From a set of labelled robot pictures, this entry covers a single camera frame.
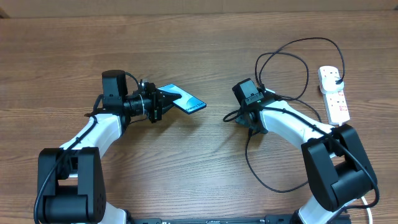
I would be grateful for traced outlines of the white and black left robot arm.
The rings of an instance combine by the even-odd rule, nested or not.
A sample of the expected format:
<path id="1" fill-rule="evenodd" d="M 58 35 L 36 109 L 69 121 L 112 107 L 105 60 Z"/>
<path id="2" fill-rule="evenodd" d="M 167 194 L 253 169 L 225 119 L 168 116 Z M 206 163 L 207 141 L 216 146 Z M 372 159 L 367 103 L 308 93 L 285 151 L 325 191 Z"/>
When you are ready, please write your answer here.
<path id="1" fill-rule="evenodd" d="M 134 117 L 154 123 L 182 96 L 136 81 L 128 93 L 124 70 L 101 74 L 103 93 L 88 113 L 87 125 L 70 141 L 43 149 L 38 157 L 35 223 L 133 223 L 127 210 L 106 199 L 101 158 L 134 123 Z"/>

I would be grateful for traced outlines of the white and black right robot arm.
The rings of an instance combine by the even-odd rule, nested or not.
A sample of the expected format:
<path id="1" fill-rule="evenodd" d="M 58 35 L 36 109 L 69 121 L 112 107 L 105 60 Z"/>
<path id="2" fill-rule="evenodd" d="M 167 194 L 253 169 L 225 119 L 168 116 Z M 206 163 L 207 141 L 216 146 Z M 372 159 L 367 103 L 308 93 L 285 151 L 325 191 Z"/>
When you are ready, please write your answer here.
<path id="1" fill-rule="evenodd" d="M 309 118 L 250 78 L 232 91 L 240 107 L 225 122 L 244 125 L 249 137 L 276 133 L 302 152 L 312 197 L 293 214 L 266 215 L 266 223 L 350 223 L 345 211 L 379 203 L 376 174 L 352 126 L 334 127 Z"/>

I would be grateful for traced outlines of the blue Samsung Galaxy smartphone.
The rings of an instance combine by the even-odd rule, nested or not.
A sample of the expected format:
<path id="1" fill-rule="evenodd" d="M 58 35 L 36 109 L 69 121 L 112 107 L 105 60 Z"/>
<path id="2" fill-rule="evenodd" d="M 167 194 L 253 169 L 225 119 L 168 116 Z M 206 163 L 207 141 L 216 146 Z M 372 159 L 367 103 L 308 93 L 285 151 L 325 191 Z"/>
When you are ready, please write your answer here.
<path id="1" fill-rule="evenodd" d="M 186 114 L 192 114 L 206 107 L 206 103 L 199 100 L 189 92 L 181 89 L 179 86 L 174 84 L 168 84 L 159 88 L 159 90 L 168 93 L 175 93 L 181 95 L 179 99 L 173 100 L 172 104 L 184 111 Z"/>

